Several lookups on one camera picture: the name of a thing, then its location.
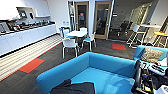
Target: appliance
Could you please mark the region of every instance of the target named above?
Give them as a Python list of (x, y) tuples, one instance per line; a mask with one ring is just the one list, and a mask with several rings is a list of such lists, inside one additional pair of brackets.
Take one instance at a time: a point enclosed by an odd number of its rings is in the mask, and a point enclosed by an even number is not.
[(0, 33), (9, 32), (9, 27), (7, 26), (6, 22), (0, 23)]

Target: white chair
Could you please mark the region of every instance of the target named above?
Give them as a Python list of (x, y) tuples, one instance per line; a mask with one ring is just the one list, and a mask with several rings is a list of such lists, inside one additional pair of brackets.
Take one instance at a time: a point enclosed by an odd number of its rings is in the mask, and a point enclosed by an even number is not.
[(67, 36), (66, 34), (69, 33), (69, 29), (63, 29), (63, 36), (64, 38), (75, 38), (74, 36)]
[(75, 39), (69, 39), (69, 38), (65, 38), (63, 39), (63, 58), (64, 58), (64, 49), (65, 48), (75, 48), (75, 52), (76, 52), (76, 57), (77, 57), (77, 51), (79, 52), (79, 46), (78, 43), (75, 43)]
[(85, 38), (84, 40), (83, 40), (83, 43), (82, 43), (82, 48), (83, 48), (83, 44), (84, 44), (84, 42), (89, 42), (90, 43), (90, 51), (92, 51), (92, 41), (94, 41), (94, 45), (95, 45), (95, 47), (96, 47), (96, 42), (95, 42), (95, 33), (96, 32), (94, 32), (94, 34), (92, 34), (90, 37), (87, 37), (87, 38)]
[(79, 30), (80, 30), (80, 32), (85, 32), (86, 33), (86, 35), (87, 35), (87, 28), (79, 28)]
[(144, 40), (144, 36), (145, 36), (146, 32), (144, 32), (144, 31), (138, 31), (139, 27), (140, 27), (140, 25), (135, 25), (134, 26), (133, 32), (132, 32), (131, 36), (129, 37), (128, 41), (127, 41), (127, 44), (130, 44), (129, 47), (132, 47), (132, 44), (135, 41), (135, 38), (137, 37), (138, 34), (143, 34), (142, 39), (138, 40), (138, 41), (141, 42), (141, 45), (142, 45), (142, 43), (143, 43), (142, 41)]

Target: bar stool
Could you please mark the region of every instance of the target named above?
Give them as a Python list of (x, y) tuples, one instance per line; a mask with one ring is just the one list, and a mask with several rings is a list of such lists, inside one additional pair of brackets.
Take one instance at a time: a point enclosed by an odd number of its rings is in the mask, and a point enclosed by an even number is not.
[(131, 36), (129, 37), (129, 39), (127, 40), (126, 43), (127, 43), (127, 44), (130, 44), (129, 47), (132, 47), (132, 44), (133, 44), (133, 42), (134, 42), (134, 40), (135, 40), (135, 38), (137, 37), (138, 34), (143, 34), (142, 39), (141, 39), (141, 40), (138, 40), (138, 41), (141, 42), (141, 45), (142, 45), (142, 41), (143, 41), (143, 39), (144, 39), (144, 36), (145, 36), (145, 33), (146, 33), (146, 32), (144, 32), (144, 31), (138, 31), (139, 27), (140, 27), (140, 25), (135, 25), (135, 26), (134, 26), (133, 32), (132, 32)]
[[(165, 34), (165, 33), (163, 33), (163, 32), (161, 32), (161, 31), (160, 31), (160, 32), (154, 32), (154, 34), (157, 35), (158, 38), (157, 38), (157, 40), (155, 41), (155, 43), (153, 44), (153, 46), (155, 46), (156, 43), (159, 42), (159, 43), (158, 43), (158, 46), (161, 44), (161, 45), (165, 48), (166, 45), (167, 45), (168, 35)], [(162, 42), (161, 42), (161, 40), (162, 40), (163, 37), (166, 37), (165, 43), (162, 43)]]

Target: red rug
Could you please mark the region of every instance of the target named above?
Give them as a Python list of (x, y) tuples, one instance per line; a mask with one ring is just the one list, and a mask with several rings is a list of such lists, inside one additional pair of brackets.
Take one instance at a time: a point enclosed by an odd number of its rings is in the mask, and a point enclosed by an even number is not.
[(112, 44), (112, 48), (118, 50), (126, 50), (125, 46), (121, 44)]
[(26, 72), (26, 73), (30, 73), (32, 70), (34, 70), (37, 66), (39, 66), (44, 61), (45, 60), (35, 58), (32, 61), (30, 61), (28, 64), (26, 64), (25, 66), (21, 67), (19, 70)]

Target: white table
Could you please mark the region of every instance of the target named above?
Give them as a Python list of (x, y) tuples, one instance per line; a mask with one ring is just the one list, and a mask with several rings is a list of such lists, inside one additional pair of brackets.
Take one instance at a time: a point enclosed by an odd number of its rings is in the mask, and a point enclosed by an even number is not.
[(146, 30), (145, 30), (146, 33), (145, 33), (145, 35), (142, 38), (142, 43), (144, 43), (144, 39), (145, 39), (145, 37), (146, 37), (146, 35), (147, 35), (148, 31), (149, 31), (149, 28), (161, 28), (162, 27), (160, 25), (147, 25), (147, 24), (141, 24), (140, 26), (146, 28)]
[(87, 34), (87, 32), (83, 32), (83, 31), (72, 31), (68, 34), (66, 34), (67, 36), (76, 36), (76, 37), (83, 37)]

